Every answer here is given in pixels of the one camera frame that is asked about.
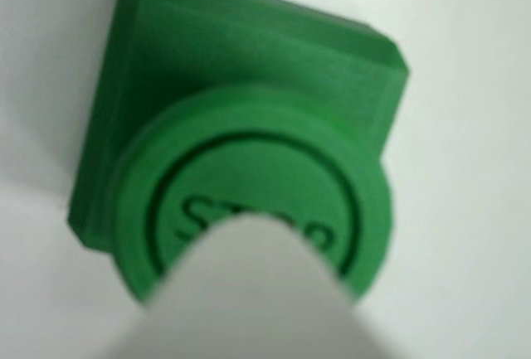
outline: green stop button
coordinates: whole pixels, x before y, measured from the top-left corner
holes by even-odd
[[[213,223],[244,212],[286,221],[358,296],[382,263],[390,210],[378,155],[334,111],[274,86],[229,85],[178,101],[137,136],[105,223],[139,299]]]

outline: green plastic part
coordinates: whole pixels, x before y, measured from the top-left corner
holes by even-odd
[[[387,248],[379,157],[406,79],[385,36],[279,0],[118,0],[72,229],[144,299],[214,221],[265,212],[359,296]]]

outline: white background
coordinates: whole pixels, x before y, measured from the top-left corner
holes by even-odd
[[[291,0],[412,69],[384,162],[396,225],[356,307],[411,358],[531,357],[531,0]],[[0,357],[89,358],[140,315],[66,208],[114,0],[0,0]]]

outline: circular button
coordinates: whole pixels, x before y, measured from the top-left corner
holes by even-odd
[[[106,220],[114,257],[145,299],[213,223],[243,212],[286,221],[356,296],[387,248],[390,202],[378,158],[322,104],[261,85],[178,102],[117,167]]]

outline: green 3d printed object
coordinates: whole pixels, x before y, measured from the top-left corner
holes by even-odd
[[[385,36],[279,0],[118,0],[72,229],[145,299],[213,222],[265,212],[359,296],[387,248],[379,157],[406,79]]]

